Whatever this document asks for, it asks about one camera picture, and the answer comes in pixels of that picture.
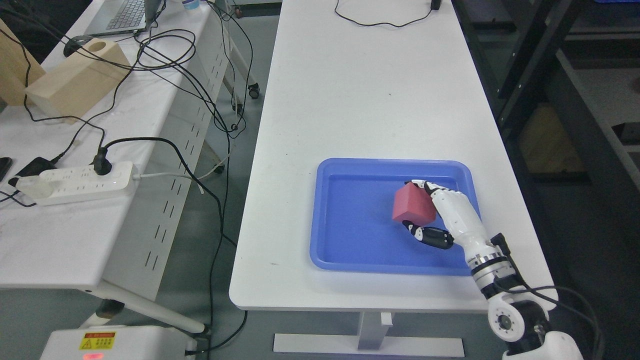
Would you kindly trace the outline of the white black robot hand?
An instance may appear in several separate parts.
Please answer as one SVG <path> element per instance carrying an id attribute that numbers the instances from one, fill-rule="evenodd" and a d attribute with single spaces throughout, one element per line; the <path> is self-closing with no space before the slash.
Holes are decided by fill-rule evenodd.
<path id="1" fill-rule="evenodd" d="M 500 256 L 466 194 L 427 180 L 413 179 L 405 185 L 409 182 L 425 189 L 437 211 L 435 221 L 424 226 L 401 222 L 416 241 L 437 249 L 460 246 L 471 268 Z"/>

